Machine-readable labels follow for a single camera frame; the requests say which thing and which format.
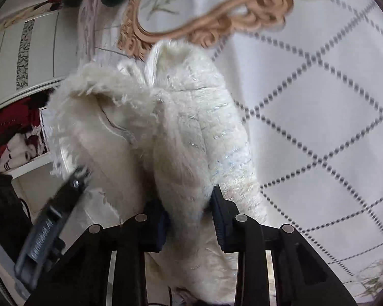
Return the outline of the white fluffy sweater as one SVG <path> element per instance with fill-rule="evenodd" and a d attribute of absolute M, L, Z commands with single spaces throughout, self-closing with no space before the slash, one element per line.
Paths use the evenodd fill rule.
<path fill-rule="evenodd" d="M 147 272 L 210 304 L 234 300 L 237 257 L 224 254 L 208 211 L 215 186 L 238 210 L 266 221 L 248 134 L 210 57 L 161 41 L 142 67 L 82 65 L 50 96 L 55 163 L 92 170 L 91 198 L 125 220 L 158 198 L 171 229 Z"/>

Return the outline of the white wardrobe door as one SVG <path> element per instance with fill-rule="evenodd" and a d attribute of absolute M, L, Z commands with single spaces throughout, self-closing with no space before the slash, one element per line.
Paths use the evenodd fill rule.
<path fill-rule="evenodd" d="M 77 68 L 78 11 L 52 11 L 0 31 L 0 109 Z"/>

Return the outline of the white diamond pattern mat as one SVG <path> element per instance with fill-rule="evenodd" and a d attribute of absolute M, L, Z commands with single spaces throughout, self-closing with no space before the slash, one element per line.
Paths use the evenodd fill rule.
<path fill-rule="evenodd" d="M 383 291 L 383 0 L 128 0 L 118 46 L 208 50 L 250 136 L 268 224 L 351 295 Z"/>

